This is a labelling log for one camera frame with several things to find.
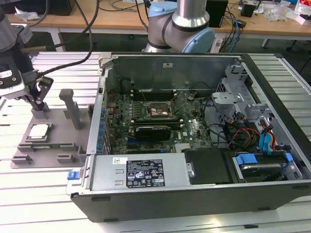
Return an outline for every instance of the motherboard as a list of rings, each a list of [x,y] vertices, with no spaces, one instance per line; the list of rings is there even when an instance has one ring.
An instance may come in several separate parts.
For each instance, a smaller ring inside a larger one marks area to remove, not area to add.
[[[108,91],[103,102],[98,154],[175,153],[212,146],[202,112],[206,98],[180,91],[123,95]]]

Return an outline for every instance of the warning label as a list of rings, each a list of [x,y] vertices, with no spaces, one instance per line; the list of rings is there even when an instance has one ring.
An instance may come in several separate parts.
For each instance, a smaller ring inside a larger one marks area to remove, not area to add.
[[[127,161],[126,174],[128,188],[165,186],[162,159]]]

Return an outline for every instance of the floor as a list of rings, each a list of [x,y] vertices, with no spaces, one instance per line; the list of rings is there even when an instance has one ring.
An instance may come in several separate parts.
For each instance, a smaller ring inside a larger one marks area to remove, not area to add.
[[[69,40],[76,33],[64,33],[64,41]],[[88,51],[88,36],[81,37],[80,40],[66,46],[67,51]],[[141,51],[147,44],[146,35],[120,35],[120,34],[95,34],[94,51]],[[234,52],[245,53],[281,53],[287,61],[299,72],[304,63],[311,57],[308,52],[311,50],[311,43],[307,41],[299,41],[288,52],[285,49],[292,44],[291,40],[271,40],[266,49],[261,47],[262,39],[244,39],[241,38]],[[27,46],[51,45],[52,39],[47,33],[34,33],[31,41]],[[301,72],[302,77],[311,82],[311,62]]]

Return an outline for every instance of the computer tower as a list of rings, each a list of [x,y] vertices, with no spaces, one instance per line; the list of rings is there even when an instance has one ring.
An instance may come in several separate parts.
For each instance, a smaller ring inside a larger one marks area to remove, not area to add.
[[[227,5],[228,0],[207,0],[206,11],[209,13],[209,27],[221,27]]]

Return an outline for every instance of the blue cable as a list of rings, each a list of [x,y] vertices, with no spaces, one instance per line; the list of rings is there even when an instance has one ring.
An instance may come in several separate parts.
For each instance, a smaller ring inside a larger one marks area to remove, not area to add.
[[[238,38],[239,38],[239,33],[238,33],[238,31],[239,31],[239,26],[238,26],[238,22],[237,22],[237,20],[236,20],[235,18],[233,18],[233,19],[234,19],[235,26],[236,26],[236,37],[235,37],[235,39],[234,39],[234,41],[233,41],[233,44],[232,44],[232,47],[231,47],[229,53],[232,53],[232,51],[233,51],[233,49],[234,49],[234,47],[235,47],[235,45],[236,45],[236,43],[237,43],[237,41],[238,41]]]
[[[235,31],[235,34],[234,34],[234,40],[233,40],[233,44],[232,44],[232,47],[231,47],[231,49],[230,49],[230,51],[229,51],[229,53],[232,53],[232,51],[233,51],[233,49],[234,49],[234,47],[235,47],[235,45],[236,45],[236,43],[237,43],[237,41],[238,41],[238,38],[239,38],[239,26],[238,26],[238,22],[237,22],[237,20],[235,19],[235,18],[233,18],[233,17],[228,17],[228,16],[226,16],[226,18],[230,18],[230,19],[232,19],[232,20],[234,20],[234,23],[235,23],[235,26],[236,26],[236,31]]]

